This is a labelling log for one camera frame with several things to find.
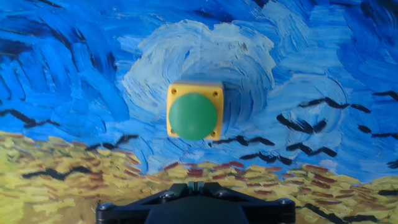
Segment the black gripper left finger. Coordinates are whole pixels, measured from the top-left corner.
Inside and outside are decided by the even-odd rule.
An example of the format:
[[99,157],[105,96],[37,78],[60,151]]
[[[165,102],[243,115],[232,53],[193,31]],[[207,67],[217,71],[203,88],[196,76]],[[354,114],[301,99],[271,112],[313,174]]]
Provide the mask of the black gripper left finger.
[[169,189],[127,205],[103,203],[96,208],[96,224],[144,223],[150,211],[158,205],[192,196],[195,182],[173,184]]

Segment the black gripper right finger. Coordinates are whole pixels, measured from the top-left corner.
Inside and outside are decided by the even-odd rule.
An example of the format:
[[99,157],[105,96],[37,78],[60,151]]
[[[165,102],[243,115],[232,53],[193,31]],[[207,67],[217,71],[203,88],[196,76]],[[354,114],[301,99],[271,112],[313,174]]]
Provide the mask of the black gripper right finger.
[[197,182],[201,213],[215,223],[295,223],[295,202],[289,198],[262,200],[221,186]]

